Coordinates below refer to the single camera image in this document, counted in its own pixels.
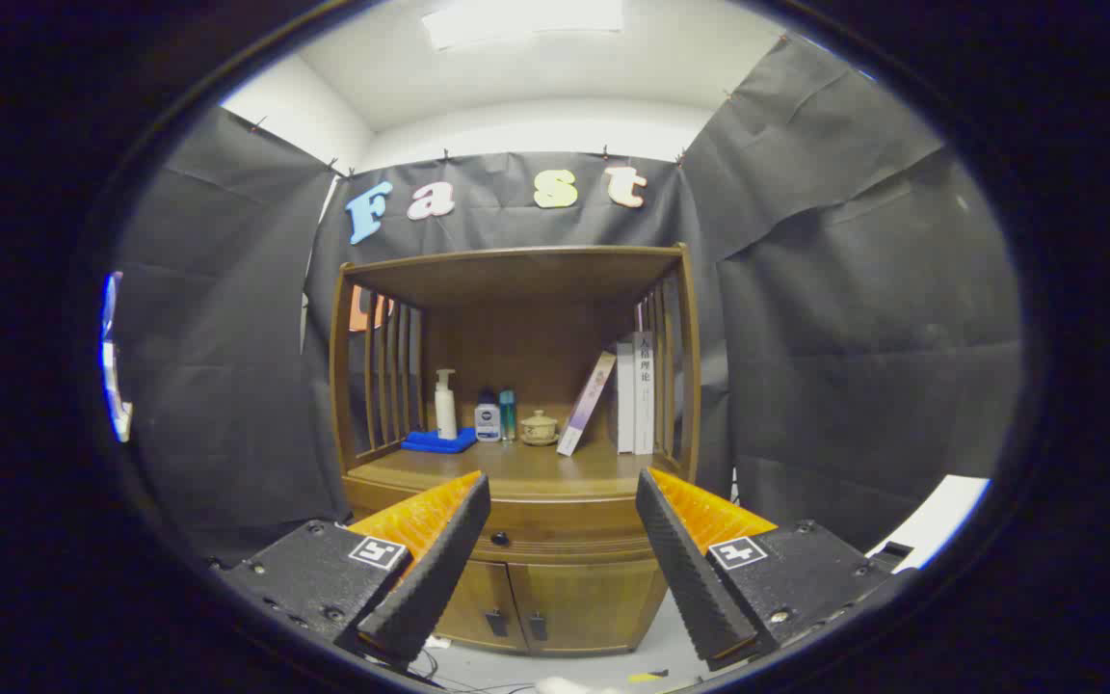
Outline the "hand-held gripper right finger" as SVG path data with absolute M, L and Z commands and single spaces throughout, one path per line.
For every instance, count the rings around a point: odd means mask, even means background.
M 891 601 L 914 569 L 864 556 L 824 524 L 758 517 L 665 471 L 642 471 L 642 519 L 698 658 L 766 657 Z

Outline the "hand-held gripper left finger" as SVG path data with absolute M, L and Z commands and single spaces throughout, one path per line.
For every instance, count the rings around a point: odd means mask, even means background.
M 471 471 L 352 524 L 307 520 L 225 579 L 292 627 L 405 668 L 435 632 L 488 517 L 490 479 Z

